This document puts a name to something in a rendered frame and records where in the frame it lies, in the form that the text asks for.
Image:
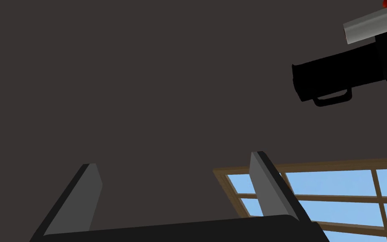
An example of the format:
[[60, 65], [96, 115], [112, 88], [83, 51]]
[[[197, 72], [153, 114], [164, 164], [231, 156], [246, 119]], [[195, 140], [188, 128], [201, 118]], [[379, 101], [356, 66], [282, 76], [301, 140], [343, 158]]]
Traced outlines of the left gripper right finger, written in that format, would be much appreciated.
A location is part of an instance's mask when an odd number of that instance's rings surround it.
[[249, 175], [264, 216], [289, 215], [300, 222], [311, 222], [265, 152], [251, 153]]

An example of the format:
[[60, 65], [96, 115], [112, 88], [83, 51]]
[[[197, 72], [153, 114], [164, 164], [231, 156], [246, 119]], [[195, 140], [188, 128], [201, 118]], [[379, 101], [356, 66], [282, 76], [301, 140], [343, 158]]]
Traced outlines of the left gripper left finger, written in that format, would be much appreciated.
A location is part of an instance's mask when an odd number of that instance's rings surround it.
[[38, 242], [46, 235], [89, 231], [101, 190], [97, 165], [83, 164], [30, 240]]

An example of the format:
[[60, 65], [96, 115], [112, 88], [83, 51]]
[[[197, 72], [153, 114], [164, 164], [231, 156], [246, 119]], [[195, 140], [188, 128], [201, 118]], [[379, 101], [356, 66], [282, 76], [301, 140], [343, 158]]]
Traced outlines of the wooden framed window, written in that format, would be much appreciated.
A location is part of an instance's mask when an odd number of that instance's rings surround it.
[[[387, 158], [291, 163], [276, 169], [329, 239], [358, 235], [387, 242]], [[240, 217], [264, 216], [249, 167], [213, 172]]]

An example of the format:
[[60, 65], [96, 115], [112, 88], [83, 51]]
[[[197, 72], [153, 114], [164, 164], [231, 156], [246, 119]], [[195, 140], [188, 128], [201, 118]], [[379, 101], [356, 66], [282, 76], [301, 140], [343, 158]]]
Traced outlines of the black cabinet with grey top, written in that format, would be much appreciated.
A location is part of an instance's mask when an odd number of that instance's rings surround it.
[[387, 81], [387, 8], [343, 25], [348, 44], [375, 42], [292, 66], [293, 85], [302, 102], [343, 95], [347, 89]]

